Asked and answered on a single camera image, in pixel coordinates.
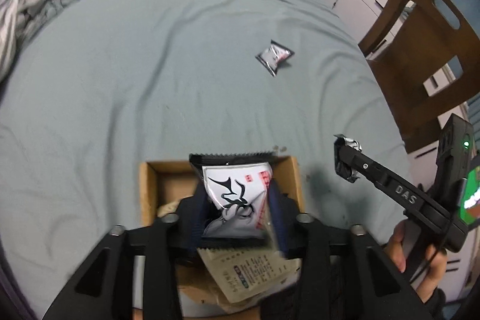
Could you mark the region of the person's right hand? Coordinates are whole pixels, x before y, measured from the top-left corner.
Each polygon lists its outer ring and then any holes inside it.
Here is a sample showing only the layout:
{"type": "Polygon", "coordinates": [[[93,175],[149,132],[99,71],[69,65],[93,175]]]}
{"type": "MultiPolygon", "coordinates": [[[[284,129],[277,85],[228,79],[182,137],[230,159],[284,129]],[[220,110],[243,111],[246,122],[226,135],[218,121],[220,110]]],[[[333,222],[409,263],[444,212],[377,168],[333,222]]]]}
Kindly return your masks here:
{"type": "MultiPolygon", "coordinates": [[[[394,231],[384,248],[384,252],[393,261],[400,272],[404,272],[406,269],[406,258],[403,252],[404,237],[405,221],[403,220],[395,226],[394,231]]],[[[425,259],[430,261],[430,265],[424,279],[416,288],[416,293],[424,304],[431,299],[435,289],[445,275],[448,257],[445,251],[437,249],[431,244],[425,250],[425,259]]]]}

